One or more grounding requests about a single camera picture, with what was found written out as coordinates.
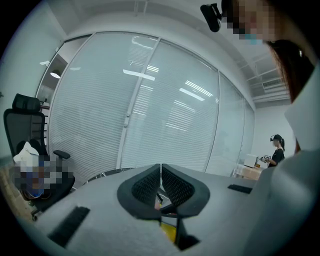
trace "yellow object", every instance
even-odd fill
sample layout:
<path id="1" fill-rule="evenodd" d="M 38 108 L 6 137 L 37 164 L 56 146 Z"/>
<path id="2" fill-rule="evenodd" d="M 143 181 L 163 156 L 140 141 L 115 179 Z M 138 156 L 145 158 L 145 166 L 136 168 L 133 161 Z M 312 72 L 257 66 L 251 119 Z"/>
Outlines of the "yellow object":
<path id="1" fill-rule="evenodd" d="M 174 226 L 161 222 L 161 228 L 172 243 L 176 240 L 177 229 Z"/>

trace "desk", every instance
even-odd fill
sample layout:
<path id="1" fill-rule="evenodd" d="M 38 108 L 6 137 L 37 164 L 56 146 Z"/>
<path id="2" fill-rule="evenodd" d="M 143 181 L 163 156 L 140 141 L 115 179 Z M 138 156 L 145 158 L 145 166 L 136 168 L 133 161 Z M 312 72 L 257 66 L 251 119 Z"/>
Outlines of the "desk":
<path id="1" fill-rule="evenodd" d="M 264 170 L 264 168 L 260 167 L 248 167 L 243 164 L 237 164 L 237 166 L 234 169 L 232 177 L 234 178 L 244 178 L 249 180 L 255 180 L 257 181 L 260 177 L 261 172 Z"/>

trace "black shirt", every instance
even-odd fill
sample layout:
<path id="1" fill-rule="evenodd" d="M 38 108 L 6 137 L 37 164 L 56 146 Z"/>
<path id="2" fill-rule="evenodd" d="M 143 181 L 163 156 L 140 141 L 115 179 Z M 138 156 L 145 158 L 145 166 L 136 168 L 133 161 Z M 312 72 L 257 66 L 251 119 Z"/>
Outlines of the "black shirt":
<path id="1" fill-rule="evenodd" d="M 275 161 L 276 164 L 278 164 L 281 160 L 285 159 L 284 151 L 282 150 L 282 148 L 278 148 L 276 151 L 274 151 L 274 154 L 271 159 Z M 269 163 L 268 167 L 275 167 L 275 165 Z"/>

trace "window blinds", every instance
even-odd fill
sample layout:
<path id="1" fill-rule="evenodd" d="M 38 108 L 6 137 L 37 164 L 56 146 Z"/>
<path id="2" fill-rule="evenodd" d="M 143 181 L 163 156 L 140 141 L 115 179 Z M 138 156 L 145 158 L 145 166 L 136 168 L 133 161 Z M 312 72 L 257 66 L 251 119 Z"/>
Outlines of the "window blinds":
<path id="1" fill-rule="evenodd" d="M 220 73 L 219 117 L 206 173 L 230 176 L 236 167 L 244 132 L 244 99 Z"/>
<path id="2" fill-rule="evenodd" d="M 161 41 L 146 69 L 129 121 L 121 167 L 207 165 L 216 131 L 218 72 Z"/>
<path id="3" fill-rule="evenodd" d="M 242 164 L 242 165 L 245 163 L 246 155 L 251 153 L 252 143 L 254 139 L 254 132 L 255 132 L 255 112 L 246 100 L 244 100 L 244 102 L 245 102 L 244 131 L 243 131 L 241 152 L 238 160 L 238 164 Z"/>
<path id="4" fill-rule="evenodd" d="M 49 152 L 71 155 L 75 186 L 116 168 L 124 120 L 137 80 L 156 40 L 97 33 L 78 52 L 57 88 Z"/>

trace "chair headrest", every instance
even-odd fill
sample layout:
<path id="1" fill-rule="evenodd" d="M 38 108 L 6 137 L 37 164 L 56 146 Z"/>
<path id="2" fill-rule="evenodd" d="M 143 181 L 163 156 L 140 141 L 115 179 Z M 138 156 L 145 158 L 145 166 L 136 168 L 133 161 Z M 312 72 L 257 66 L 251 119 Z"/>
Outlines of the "chair headrest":
<path id="1" fill-rule="evenodd" d="M 17 93 L 12 103 L 12 109 L 23 113 L 37 113 L 40 111 L 40 101 L 37 98 Z"/>

